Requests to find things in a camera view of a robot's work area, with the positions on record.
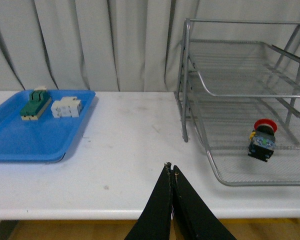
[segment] metal wire rack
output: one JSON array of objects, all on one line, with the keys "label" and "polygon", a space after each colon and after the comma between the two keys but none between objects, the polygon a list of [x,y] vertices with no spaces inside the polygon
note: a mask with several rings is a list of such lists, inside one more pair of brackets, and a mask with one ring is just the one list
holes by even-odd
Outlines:
[{"label": "metal wire rack", "polygon": [[[191,39],[193,22],[295,25],[284,49],[261,41]],[[300,186],[300,57],[289,52],[300,22],[186,19],[175,97],[182,137],[192,119],[216,178],[229,186]],[[275,152],[248,156],[256,120],[278,124]]]}]

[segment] table surface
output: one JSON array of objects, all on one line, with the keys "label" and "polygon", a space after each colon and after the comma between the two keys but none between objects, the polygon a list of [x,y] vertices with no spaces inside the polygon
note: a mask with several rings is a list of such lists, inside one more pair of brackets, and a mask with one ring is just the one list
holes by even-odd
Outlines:
[{"label": "table surface", "polygon": [[[0,91],[0,104],[14,91]],[[172,92],[96,92],[79,141],[57,163],[0,163],[0,220],[131,220],[165,162],[177,165],[217,218],[300,218],[300,186],[225,186]]]}]

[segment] blue plastic tray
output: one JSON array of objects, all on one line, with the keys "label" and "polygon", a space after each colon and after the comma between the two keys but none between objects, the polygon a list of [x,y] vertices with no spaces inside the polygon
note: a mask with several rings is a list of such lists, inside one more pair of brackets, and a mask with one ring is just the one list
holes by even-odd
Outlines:
[{"label": "blue plastic tray", "polygon": [[[91,105],[90,90],[49,90],[52,102],[38,120],[23,121],[20,110],[29,100],[25,90],[0,105],[0,162],[57,162],[70,147]],[[76,96],[82,102],[79,117],[54,118],[50,107],[62,97]]]}]

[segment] wooden floor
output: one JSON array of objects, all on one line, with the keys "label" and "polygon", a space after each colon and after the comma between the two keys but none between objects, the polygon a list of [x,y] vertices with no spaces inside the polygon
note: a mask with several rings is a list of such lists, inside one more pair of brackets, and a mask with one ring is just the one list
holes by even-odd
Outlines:
[{"label": "wooden floor", "polygon": [[[238,240],[300,240],[298,219],[224,219]],[[123,240],[135,221],[20,221],[9,240]],[[170,239],[175,240],[173,224]]]}]

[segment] white stacked cubes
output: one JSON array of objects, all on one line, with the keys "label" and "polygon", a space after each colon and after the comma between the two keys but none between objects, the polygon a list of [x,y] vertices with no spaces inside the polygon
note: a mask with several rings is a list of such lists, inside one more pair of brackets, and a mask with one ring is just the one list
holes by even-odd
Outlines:
[{"label": "white stacked cubes", "polygon": [[79,117],[82,110],[81,100],[76,96],[64,96],[61,100],[56,100],[51,106],[52,115],[55,118],[60,117]]}]

